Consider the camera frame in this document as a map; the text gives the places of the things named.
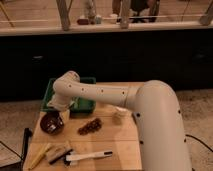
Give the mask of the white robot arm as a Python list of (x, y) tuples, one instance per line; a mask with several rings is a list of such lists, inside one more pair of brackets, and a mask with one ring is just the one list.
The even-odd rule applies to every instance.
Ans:
[(174, 90), (150, 80), (138, 86), (87, 84), (74, 71), (53, 82), (52, 107), (65, 111), (80, 97), (130, 110), (136, 122), (144, 171), (192, 171), (183, 118)]

